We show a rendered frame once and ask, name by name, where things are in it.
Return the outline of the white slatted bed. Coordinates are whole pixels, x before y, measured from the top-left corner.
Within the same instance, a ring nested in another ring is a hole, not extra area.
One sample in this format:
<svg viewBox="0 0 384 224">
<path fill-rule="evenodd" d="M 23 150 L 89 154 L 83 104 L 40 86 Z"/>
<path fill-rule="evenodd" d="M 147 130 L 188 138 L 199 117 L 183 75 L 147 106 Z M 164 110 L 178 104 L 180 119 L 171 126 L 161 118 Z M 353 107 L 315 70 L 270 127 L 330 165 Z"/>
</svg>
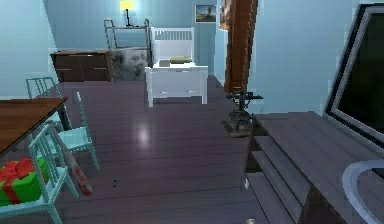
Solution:
<svg viewBox="0 0 384 224">
<path fill-rule="evenodd" d="M 194 63 L 194 28 L 151 28 L 154 65 L 146 67 L 148 106 L 154 99 L 200 96 L 207 103 L 208 67 Z M 159 60 L 185 56 L 193 61 L 159 67 Z"/>
</svg>

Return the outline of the dark metal statue on base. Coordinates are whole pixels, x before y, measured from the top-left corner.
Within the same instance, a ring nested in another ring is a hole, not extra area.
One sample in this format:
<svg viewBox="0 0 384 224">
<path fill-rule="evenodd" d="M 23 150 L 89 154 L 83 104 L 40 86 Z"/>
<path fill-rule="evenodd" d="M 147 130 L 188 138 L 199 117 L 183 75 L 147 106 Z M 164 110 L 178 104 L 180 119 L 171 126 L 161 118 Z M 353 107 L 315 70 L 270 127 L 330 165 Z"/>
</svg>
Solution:
<svg viewBox="0 0 384 224">
<path fill-rule="evenodd" d="M 231 99 L 237 106 L 229 113 L 229 119 L 223 121 L 224 129 L 230 138 L 244 138 L 252 131 L 252 116 L 246 111 L 251 100 L 261 100 L 262 96 L 254 96 L 252 92 L 238 91 L 227 93 L 227 99 Z"/>
</svg>

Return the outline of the olive green pillow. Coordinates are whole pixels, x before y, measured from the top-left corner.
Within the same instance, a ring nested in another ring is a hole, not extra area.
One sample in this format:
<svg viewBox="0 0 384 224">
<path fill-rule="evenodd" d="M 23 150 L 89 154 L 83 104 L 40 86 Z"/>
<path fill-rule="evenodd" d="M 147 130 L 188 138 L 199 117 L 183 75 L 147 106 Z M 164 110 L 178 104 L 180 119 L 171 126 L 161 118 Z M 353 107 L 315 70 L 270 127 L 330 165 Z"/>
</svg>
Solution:
<svg viewBox="0 0 384 224">
<path fill-rule="evenodd" d="M 184 63 L 191 63 L 193 61 L 190 57 L 185 57 L 185 56 L 170 57 L 169 60 L 171 64 L 184 64 Z"/>
</svg>

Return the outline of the brown wooden room door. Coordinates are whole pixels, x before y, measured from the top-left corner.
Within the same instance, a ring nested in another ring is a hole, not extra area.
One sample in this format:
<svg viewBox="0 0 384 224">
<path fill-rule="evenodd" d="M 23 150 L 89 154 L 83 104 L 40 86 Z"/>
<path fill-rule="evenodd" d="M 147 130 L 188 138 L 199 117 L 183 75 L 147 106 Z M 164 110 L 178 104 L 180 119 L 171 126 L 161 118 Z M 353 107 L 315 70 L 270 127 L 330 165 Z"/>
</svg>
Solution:
<svg viewBox="0 0 384 224">
<path fill-rule="evenodd" d="M 258 0 L 222 0 L 219 28 L 228 32 L 224 91 L 246 91 Z"/>
</svg>

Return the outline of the framed landscape picture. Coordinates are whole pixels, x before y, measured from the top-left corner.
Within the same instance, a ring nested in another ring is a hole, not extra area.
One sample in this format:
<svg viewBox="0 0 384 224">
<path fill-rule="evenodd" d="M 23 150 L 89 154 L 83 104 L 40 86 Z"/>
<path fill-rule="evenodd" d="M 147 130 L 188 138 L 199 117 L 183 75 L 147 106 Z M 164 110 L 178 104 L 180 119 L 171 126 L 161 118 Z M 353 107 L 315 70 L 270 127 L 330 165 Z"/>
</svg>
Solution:
<svg viewBox="0 0 384 224">
<path fill-rule="evenodd" d="M 215 5 L 196 5 L 195 6 L 196 23 L 215 23 L 216 6 Z"/>
</svg>

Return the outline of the teal slatted chair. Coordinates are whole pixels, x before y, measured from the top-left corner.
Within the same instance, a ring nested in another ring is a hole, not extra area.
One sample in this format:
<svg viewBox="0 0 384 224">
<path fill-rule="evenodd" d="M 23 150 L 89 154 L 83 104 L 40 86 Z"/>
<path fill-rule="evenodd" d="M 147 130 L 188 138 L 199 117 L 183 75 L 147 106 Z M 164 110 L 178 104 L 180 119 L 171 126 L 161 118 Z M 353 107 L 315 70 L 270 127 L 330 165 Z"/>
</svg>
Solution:
<svg viewBox="0 0 384 224">
<path fill-rule="evenodd" d="M 52 77 L 27 78 L 26 86 L 30 99 L 62 97 L 62 94 Z"/>
<path fill-rule="evenodd" d="M 76 93 L 76 97 L 80 107 L 82 126 L 69 130 L 61 129 L 58 132 L 58 136 L 70 152 L 88 151 L 93 159 L 95 167 L 100 169 L 95 147 L 88 127 L 88 119 L 86 116 L 85 108 L 79 92 Z"/>
<path fill-rule="evenodd" d="M 69 167 L 64 162 L 63 152 L 49 125 L 45 125 L 35 138 L 31 137 L 28 149 L 28 158 L 32 159 L 37 171 L 41 196 L 35 201 L 0 206 L 0 218 L 47 211 L 54 224 L 62 224 L 55 201 L 63 184 L 69 187 L 75 198 L 78 198 L 79 194 L 69 176 Z"/>
</svg>

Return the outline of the grey wooden television stand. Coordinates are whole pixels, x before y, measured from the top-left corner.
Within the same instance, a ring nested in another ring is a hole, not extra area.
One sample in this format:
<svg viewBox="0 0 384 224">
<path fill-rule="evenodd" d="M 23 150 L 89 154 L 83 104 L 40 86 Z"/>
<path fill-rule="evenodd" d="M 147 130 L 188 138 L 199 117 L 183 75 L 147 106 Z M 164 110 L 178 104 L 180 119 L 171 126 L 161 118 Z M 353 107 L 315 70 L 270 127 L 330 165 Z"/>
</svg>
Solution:
<svg viewBox="0 0 384 224">
<path fill-rule="evenodd" d="M 268 224 L 367 224 L 345 196 L 351 164 L 384 160 L 384 149 L 310 112 L 255 114 L 246 159 L 251 188 Z M 384 224 L 384 169 L 358 179 L 361 198 Z"/>
</svg>

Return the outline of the dark brown chest of drawers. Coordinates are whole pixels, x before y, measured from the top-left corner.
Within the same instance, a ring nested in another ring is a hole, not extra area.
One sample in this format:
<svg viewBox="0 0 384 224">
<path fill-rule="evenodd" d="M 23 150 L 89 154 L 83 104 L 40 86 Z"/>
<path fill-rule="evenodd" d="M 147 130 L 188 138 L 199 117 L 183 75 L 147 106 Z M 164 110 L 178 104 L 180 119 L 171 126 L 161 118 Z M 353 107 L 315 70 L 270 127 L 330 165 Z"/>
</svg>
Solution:
<svg viewBox="0 0 384 224">
<path fill-rule="evenodd" d="M 113 70 L 108 50 L 58 51 L 50 54 L 58 81 L 112 81 Z"/>
</svg>

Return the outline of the yellow shade table lamp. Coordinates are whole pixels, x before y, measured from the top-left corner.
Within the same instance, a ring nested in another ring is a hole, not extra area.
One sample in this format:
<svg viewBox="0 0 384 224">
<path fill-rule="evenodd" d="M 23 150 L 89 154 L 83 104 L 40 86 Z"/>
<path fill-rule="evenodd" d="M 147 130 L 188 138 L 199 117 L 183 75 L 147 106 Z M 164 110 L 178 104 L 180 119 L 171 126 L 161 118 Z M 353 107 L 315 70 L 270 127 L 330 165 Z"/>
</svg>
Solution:
<svg viewBox="0 0 384 224">
<path fill-rule="evenodd" d="M 119 7 L 121 10 L 124 10 L 126 13 L 126 21 L 127 21 L 126 26 L 132 27 L 132 24 L 130 22 L 129 12 L 135 9 L 134 0 L 120 0 Z"/>
</svg>

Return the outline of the red wooden baseball bat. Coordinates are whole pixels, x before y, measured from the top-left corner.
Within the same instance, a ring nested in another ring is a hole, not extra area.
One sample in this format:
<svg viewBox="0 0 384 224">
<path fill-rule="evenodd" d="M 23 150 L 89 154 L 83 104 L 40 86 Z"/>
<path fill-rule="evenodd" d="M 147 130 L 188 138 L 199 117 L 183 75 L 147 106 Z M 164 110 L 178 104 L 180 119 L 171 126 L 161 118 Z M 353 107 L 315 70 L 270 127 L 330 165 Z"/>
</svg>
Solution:
<svg viewBox="0 0 384 224">
<path fill-rule="evenodd" d="M 54 124 L 52 121 L 48 121 L 47 124 L 53 131 L 53 135 L 55 136 L 55 139 L 57 143 L 59 144 L 62 152 L 64 153 L 65 161 L 67 165 L 70 167 L 73 176 L 75 177 L 80 190 L 82 191 L 84 196 L 90 196 L 93 194 L 93 189 L 91 185 L 89 184 L 86 176 L 84 175 L 83 171 L 81 170 L 80 166 L 78 165 L 77 161 L 75 160 L 74 156 L 66 146 L 66 144 L 62 141 L 60 138 L 56 128 L 54 127 Z"/>
</svg>

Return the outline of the brown wooden table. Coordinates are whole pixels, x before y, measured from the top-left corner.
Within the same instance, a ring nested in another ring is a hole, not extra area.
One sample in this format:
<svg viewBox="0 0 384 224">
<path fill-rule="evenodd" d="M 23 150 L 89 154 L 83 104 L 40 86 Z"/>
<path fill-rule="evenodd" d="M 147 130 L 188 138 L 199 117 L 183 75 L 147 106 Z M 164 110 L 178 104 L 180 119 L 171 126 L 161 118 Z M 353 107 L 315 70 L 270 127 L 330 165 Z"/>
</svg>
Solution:
<svg viewBox="0 0 384 224">
<path fill-rule="evenodd" d="M 0 100 L 0 158 L 42 125 L 55 112 L 65 130 L 71 128 L 62 98 Z"/>
</svg>

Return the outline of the black flat television set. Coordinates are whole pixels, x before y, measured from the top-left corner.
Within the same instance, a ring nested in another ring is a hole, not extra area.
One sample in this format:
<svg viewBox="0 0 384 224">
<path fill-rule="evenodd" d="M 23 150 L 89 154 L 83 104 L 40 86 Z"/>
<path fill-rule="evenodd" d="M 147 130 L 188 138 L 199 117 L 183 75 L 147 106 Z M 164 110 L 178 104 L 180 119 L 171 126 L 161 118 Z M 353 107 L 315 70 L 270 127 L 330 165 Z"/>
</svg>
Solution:
<svg viewBox="0 0 384 224">
<path fill-rule="evenodd" d="M 384 149 L 384 3 L 357 7 L 324 114 Z"/>
</svg>

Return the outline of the grey round bowl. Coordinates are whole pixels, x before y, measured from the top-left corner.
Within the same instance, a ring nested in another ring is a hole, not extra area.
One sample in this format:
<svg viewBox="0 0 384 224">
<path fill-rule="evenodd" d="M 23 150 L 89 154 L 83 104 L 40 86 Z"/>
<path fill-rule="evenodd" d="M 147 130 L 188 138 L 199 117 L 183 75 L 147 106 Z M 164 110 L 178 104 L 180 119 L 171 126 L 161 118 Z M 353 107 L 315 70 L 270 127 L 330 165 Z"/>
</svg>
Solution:
<svg viewBox="0 0 384 224">
<path fill-rule="evenodd" d="M 384 160 L 359 161 L 349 165 L 343 172 L 342 185 L 349 203 L 367 224 L 383 224 L 367 207 L 358 190 L 361 174 L 372 169 L 384 169 Z"/>
</svg>

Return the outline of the green gift box red ribbon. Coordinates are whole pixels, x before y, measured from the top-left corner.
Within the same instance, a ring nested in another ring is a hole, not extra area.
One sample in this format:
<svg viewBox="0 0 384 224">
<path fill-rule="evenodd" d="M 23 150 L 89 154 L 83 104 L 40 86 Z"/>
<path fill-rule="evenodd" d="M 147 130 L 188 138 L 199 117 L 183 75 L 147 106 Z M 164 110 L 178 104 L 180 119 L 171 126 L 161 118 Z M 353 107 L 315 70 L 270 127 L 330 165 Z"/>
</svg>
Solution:
<svg viewBox="0 0 384 224">
<path fill-rule="evenodd" d="M 11 160 L 0 168 L 0 206 L 35 201 L 40 196 L 39 179 L 31 158 Z"/>
</svg>

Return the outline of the grey metal frame side table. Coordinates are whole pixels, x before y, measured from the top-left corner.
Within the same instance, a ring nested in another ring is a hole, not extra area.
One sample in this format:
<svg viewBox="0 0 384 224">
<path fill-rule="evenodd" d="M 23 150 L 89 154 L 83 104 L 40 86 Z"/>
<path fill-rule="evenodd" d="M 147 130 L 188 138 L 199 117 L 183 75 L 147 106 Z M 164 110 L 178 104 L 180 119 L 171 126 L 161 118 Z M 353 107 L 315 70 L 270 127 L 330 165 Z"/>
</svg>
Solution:
<svg viewBox="0 0 384 224">
<path fill-rule="evenodd" d="M 118 26 L 110 18 L 103 21 L 107 48 L 144 48 L 151 49 L 150 21 L 144 20 L 142 25 Z"/>
</svg>

